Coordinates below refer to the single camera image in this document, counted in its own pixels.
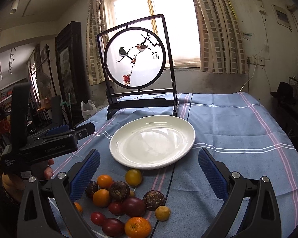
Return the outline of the person's left hand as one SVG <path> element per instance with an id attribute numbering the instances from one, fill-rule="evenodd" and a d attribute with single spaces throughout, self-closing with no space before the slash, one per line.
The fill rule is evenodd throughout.
<path id="1" fill-rule="evenodd" d="M 51 168 L 51 166 L 53 164 L 54 164 L 54 160 L 53 159 L 48 160 L 48 166 L 44 170 L 44 177 L 45 177 L 45 179 L 51 179 L 52 176 L 54 175 L 53 169 Z"/>

